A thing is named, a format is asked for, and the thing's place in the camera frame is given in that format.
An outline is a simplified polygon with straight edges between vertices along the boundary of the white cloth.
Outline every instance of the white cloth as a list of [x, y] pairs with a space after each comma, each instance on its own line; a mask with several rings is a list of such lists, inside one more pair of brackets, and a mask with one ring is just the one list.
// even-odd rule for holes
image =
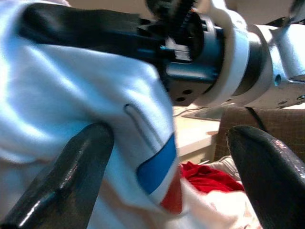
[[[184, 180], [182, 212], [170, 214], [161, 206], [177, 157], [147, 171], [153, 179], [166, 172], [150, 192], [137, 174], [173, 135], [171, 103], [156, 70], [119, 55], [20, 37], [19, 16], [33, 2], [42, 1], [0, 1], [0, 219], [72, 136], [105, 121], [115, 144], [89, 229], [247, 228], [247, 204], [232, 215], [216, 203], [220, 194], [199, 195]], [[175, 153], [174, 145], [169, 152]]]

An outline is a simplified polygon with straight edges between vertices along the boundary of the brown chair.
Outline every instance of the brown chair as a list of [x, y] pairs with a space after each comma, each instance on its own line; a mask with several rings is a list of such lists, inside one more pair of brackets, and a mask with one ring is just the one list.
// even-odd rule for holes
[[[301, 160], [305, 161], [305, 110], [255, 109], [267, 132], [283, 141]], [[236, 125], [259, 128], [259, 124], [244, 107], [229, 107], [221, 119], [216, 140], [215, 160], [229, 155], [226, 132]]]

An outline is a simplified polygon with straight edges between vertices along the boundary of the blue patch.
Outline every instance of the blue patch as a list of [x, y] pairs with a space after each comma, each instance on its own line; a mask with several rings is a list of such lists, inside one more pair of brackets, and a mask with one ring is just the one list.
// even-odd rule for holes
[[138, 167], [137, 176], [139, 183], [148, 194], [151, 194], [159, 187], [175, 158], [175, 138], [172, 135], [165, 146], [155, 156]]

